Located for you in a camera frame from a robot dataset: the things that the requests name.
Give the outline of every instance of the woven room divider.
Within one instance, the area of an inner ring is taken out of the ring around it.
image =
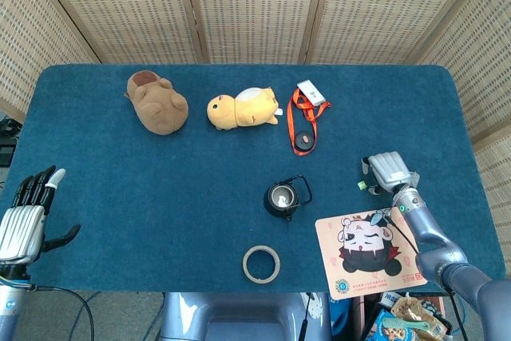
[[[511,274],[511,0],[461,0],[455,8],[419,62],[454,76]]]
[[[44,68],[97,61],[54,0],[2,0],[0,41],[0,108],[18,121]]]
[[[68,57],[45,60],[5,52],[30,72],[30,79],[13,74],[6,81],[4,96],[10,101],[3,108],[18,108],[10,114],[22,121],[34,79],[42,68],[58,62],[397,63],[425,38],[452,1],[40,0],[42,14],[33,15],[32,23],[47,21],[50,30],[73,35],[59,45],[73,48],[63,50]],[[61,28],[68,15],[72,23]],[[29,21],[15,25],[30,36]],[[8,46],[23,46],[21,35],[20,42],[4,36]]]

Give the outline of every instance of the robotic arm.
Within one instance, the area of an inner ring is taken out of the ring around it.
[[[27,177],[0,223],[0,341],[13,339],[26,293],[36,288],[27,267],[41,252],[66,245],[80,231],[77,224],[65,236],[45,241],[46,217],[64,175],[64,169],[55,172],[52,166]]]
[[[364,173],[372,170],[380,192],[394,194],[416,241],[434,248],[416,256],[419,271],[429,281],[458,293],[480,315],[485,341],[511,337],[511,280],[492,280],[469,264],[465,253],[440,229],[421,198],[417,174],[410,172],[397,152],[362,159]]]

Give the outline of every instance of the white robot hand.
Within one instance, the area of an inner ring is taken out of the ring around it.
[[[378,182],[378,187],[370,188],[373,194],[380,194],[382,189],[396,193],[402,186],[415,188],[419,181],[416,172],[410,172],[397,152],[379,153],[378,155],[364,157],[362,159],[362,171],[366,175],[369,170],[373,171]]]

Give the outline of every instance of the yellow plush toy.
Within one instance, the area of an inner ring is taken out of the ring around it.
[[[277,108],[279,103],[271,88],[248,88],[236,98],[228,95],[215,97],[208,104],[208,118],[216,129],[277,124],[274,116]]]

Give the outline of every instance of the mouse pad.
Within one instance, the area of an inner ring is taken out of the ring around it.
[[[402,233],[381,218],[388,213]],[[396,207],[330,217],[315,225],[333,299],[426,284],[404,236],[417,248],[415,238]]]

